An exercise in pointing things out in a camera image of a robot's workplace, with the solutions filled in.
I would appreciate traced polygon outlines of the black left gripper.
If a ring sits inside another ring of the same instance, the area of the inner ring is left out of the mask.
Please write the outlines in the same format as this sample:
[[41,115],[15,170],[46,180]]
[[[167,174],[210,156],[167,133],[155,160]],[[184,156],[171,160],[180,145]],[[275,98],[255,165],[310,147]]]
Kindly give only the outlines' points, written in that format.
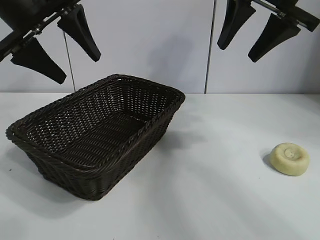
[[12,54],[11,62],[36,71],[58,84],[67,75],[34,37],[60,17],[57,26],[67,33],[94,61],[100,60],[84,8],[77,0],[2,0],[0,18],[12,32],[0,41],[0,59]]

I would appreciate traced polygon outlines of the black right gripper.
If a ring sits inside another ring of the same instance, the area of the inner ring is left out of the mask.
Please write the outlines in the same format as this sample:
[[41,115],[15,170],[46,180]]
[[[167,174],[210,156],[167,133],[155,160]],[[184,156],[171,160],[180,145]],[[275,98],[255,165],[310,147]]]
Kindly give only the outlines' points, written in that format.
[[[251,2],[251,0],[227,0],[225,18],[217,41],[221,50],[228,47],[239,29],[256,12]],[[248,53],[248,57],[254,63],[276,46],[295,37],[301,31],[297,24],[310,32],[320,24],[319,18],[296,6],[297,0],[253,0],[253,2],[277,14],[270,14],[261,35]]]

